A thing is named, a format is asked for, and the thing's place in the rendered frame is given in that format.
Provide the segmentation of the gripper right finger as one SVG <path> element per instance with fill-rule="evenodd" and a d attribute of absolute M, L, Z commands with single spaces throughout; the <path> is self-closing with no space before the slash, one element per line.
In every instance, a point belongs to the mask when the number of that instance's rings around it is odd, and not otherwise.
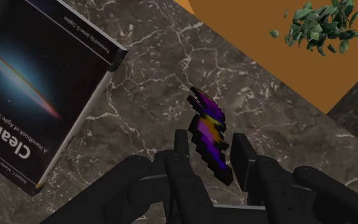
<path fill-rule="evenodd" d="M 358 224 L 358 193 L 310 166 L 293 172 L 256 153 L 235 133 L 230 162 L 252 205 L 264 205 L 269 224 Z"/>

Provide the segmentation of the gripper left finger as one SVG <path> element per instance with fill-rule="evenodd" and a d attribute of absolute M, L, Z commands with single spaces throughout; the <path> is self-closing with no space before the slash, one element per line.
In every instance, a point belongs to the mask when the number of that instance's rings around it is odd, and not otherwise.
<path fill-rule="evenodd" d="M 214 205 L 189 162 L 186 130 L 154 160 L 132 155 L 47 217 L 41 224 L 134 224 L 161 202 L 166 224 L 219 224 Z"/>

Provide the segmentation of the purple and orange pixelated toy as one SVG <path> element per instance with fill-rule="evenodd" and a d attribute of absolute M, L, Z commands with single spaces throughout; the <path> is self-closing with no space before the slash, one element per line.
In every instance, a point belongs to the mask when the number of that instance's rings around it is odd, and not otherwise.
<path fill-rule="evenodd" d="M 193 135 L 191 141 L 214 176 L 228 186 L 233 182 L 233 172 L 226 164 L 225 151 L 229 144 L 223 135 L 226 130 L 225 114 L 205 92 L 196 87 L 190 90 L 193 95 L 188 96 L 187 101 L 196 111 L 188 128 Z"/>

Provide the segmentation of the green leafy plant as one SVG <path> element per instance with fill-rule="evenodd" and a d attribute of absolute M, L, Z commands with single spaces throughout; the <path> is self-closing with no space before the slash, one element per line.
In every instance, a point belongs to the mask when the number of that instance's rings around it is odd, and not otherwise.
<path fill-rule="evenodd" d="M 323 57 L 326 55 L 324 48 L 332 53 L 346 53 L 351 39 L 358 42 L 358 30 L 353 28 L 358 11 L 354 8 L 354 0 L 331 0 L 330 5 L 317 9 L 307 2 L 293 14 L 289 31 L 284 36 L 286 45 L 301 46 L 305 42 L 307 50 L 316 49 Z"/>

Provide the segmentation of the dark book with nebula cover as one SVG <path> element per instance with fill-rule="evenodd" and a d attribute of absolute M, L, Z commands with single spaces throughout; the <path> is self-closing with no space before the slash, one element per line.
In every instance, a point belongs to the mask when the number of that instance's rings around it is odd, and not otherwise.
<path fill-rule="evenodd" d="M 64 0 L 0 0 L 0 173 L 38 194 L 126 54 Z"/>

